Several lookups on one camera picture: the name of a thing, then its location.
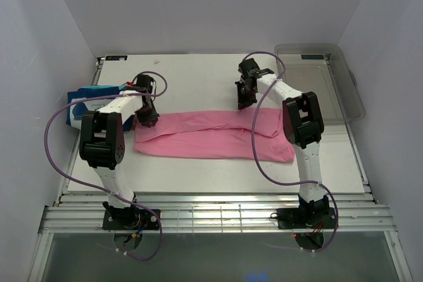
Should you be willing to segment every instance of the metal frame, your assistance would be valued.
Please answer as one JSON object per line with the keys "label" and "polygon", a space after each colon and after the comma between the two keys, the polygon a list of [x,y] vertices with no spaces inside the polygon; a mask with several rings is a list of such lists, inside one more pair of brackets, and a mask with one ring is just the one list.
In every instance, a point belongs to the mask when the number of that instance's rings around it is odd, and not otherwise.
{"label": "metal frame", "polygon": [[[104,58],[98,59],[93,84],[98,81],[103,61]],[[362,173],[365,193],[334,195],[340,213],[339,231],[384,232],[400,281],[412,281],[389,207],[374,202],[348,123],[346,123],[346,127],[356,155],[356,162]],[[79,134],[75,136],[66,167],[66,172],[69,174],[78,153],[78,136]],[[98,192],[93,192],[93,194],[69,193],[67,191],[68,183],[63,183],[54,206],[45,208],[29,281],[41,280],[55,233],[99,234],[110,232],[101,229],[104,216],[101,203],[108,199],[107,195]],[[276,208],[298,205],[296,194],[136,194],[140,203],[162,211],[161,220],[165,233],[293,232],[293,230],[279,230],[276,221],[270,219],[270,214]]]}

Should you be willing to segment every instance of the black mounting plate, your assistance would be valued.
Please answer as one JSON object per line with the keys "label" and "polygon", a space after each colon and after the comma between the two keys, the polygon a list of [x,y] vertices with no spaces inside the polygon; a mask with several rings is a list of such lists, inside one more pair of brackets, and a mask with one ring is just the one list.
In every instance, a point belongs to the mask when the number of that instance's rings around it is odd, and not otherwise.
{"label": "black mounting plate", "polygon": [[[153,211],[160,217],[161,210],[160,209],[153,209]],[[159,229],[159,223],[157,221],[151,221],[151,217],[153,214],[150,212],[144,210],[144,209],[137,209],[137,214],[139,215],[139,218],[141,219],[141,222],[143,225],[147,225],[147,227],[144,230],[158,230]],[[112,215],[109,213],[109,211],[104,212],[104,218],[103,218],[103,226],[102,229],[104,230],[137,230],[138,228],[127,228],[118,221],[115,221],[112,218]]]}
{"label": "black mounting plate", "polygon": [[[278,208],[276,213],[279,218],[279,229],[304,229],[303,223],[295,221],[295,219],[299,218],[298,208]],[[329,212],[326,215],[320,216],[319,220],[323,223],[322,229],[334,229],[336,225],[335,210],[333,208],[329,208]]]}

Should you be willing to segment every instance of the cloth fold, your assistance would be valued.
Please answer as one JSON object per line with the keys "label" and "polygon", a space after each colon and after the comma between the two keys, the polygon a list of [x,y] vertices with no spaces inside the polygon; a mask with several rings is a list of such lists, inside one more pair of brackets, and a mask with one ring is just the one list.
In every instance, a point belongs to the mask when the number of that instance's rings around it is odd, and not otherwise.
{"label": "cloth fold", "polygon": [[[163,114],[155,127],[137,124],[134,149],[146,155],[193,159],[253,159],[254,108]],[[278,109],[261,108],[256,122],[260,160],[292,162],[294,151],[282,133]]]}

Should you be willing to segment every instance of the folded pink towel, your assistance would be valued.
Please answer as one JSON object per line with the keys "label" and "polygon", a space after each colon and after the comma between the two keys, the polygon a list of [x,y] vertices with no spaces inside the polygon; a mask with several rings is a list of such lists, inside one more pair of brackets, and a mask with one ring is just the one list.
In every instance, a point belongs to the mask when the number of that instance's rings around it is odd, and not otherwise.
{"label": "folded pink towel", "polygon": [[[253,159],[251,124],[254,108],[238,112],[211,110],[163,114],[155,127],[137,124],[134,149],[158,157]],[[294,151],[282,133],[281,111],[262,108],[256,123],[260,160],[292,162]]]}

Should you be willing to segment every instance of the gray wall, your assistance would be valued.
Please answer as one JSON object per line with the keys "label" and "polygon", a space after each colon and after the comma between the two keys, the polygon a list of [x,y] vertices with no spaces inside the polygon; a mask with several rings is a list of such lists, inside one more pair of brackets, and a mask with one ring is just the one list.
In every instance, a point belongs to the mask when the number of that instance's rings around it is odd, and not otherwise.
{"label": "gray wall", "polygon": [[[0,281],[25,281],[43,208],[61,177],[43,148],[47,119],[66,92],[89,83],[95,58],[63,0],[0,0]],[[51,134],[60,166],[73,131]]]}
{"label": "gray wall", "polygon": [[272,51],[337,43],[360,0],[65,0],[88,45],[107,53]]}
{"label": "gray wall", "polygon": [[366,109],[353,128],[371,188],[423,281],[423,0],[362,0],[339,45]]}

